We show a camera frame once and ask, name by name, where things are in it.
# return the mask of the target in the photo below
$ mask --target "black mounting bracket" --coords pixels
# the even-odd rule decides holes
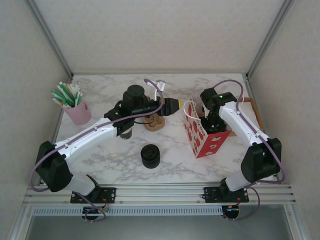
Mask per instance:
[[[206,204],[212,204],[212,203],[238,203],[240,200],[241,203],[248,203],[249,197],[247,190],[244,190],[243,188],[234,191],[234,194],[231,194],[231,196],[228,199],[225,199],[223,195],[220,192],[220,188],[218,186],[207,186],[203,188],[204,194],[202,195],[202,198],[205,200]]]
[[[101,187],[98,193],[98,197],[92,201],[93,204],[114,204],[116,199],[115,187]],[[72,204],[85,204],[86,202],[75,192],[72,192],[70,203]]]

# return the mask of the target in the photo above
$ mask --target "white wall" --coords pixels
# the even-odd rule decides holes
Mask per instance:
[[[265,129],[313,235],[320,239],[320,1],[296,0],[251,81]]]
[[[59,106],[50,90],[67,76],[22,0],[0,1],[0,239],[11,231],[39,145]]]
[[[244,73],[283,0],[36,0],[74,73]]]

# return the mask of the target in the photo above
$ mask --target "pink cup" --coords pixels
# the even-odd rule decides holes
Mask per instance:
[[[91,112],[89,111],[84,100],[82,100],[79,105],[73,108],[63,107],[63,110],[66,112],[66,114],[68,114],[73,123],[76,125],[86,124],[91,119]]]

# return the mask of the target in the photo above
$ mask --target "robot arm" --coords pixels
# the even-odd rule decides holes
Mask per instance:
[[[219,189],[224,199],[227,200],[238,190],[280,171],[275,158],[258,135],[271,146],[279,160],[281,159],[280,141],[277,138],[270,139],[268,135],[252,123],[241,108],[238,112],[237,99],[230,92],[217,94],[212,87],[205,89],[200,96],[206,108],[204,112],[207,112],[206,116],[201,119],[202,125],[207,126],[208,131],[223,132],[226,127],[225,121],[240,138],[247,150],[241,163],[241,169],[221,181]],[[239,113],[257,133],[248,126]]]
[[[130,138],[135,118],[147,116],[148,113],[155,113],[155,111],[159,116],[169,116],[179,110],[182,104],[180,100],[173,98],[163,100],[163,104],[160,99],[149,100],[142,86],[129,86],[123,93],[122,101],[119,101],[92,126],[55,144],[49,141],[42,143],[36,163],[48,153],[56,151],[36,168],[36,172],[52,192],[62,189],[71,190],[87,196],[89,201],[94,202],[98,197],[100,186],[89,175],[71,173],[69,167],[81,154],[101,142],[117,136],[123,136],[124,139]]]

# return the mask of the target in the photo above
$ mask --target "marble table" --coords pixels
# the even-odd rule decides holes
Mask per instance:
[[[57,141],[94,124],[122,99],[130,85],[141,85],[146,95],[153,96],[154,88],[145,85],[144,78],[166,81],[163,96],[182,100],[188,100],[191,94],[199,96],[204,89],[225,79],[238,80],[244,86],[240,73],[76,75],[73,82],[80,85],[92,118],[87,124],[77,126],[64,113]],[[236,97],[240,94],[239,86],[232,82],[218,86],[216,91],[231,92]],[[245,149],[238,137],[228,137],[216,154],[196,159],[183,127],[183,117],[182,109],[167,116],[164,128],[156,132],[135,124],[130,139],[116,137],[88,149],[70,168],[93,176],[99,184],[219,182],[240,169]],[[141,161],[141,149],[147,144],[155,144],[160,149],[160,164],[154,169],[144,167]]]

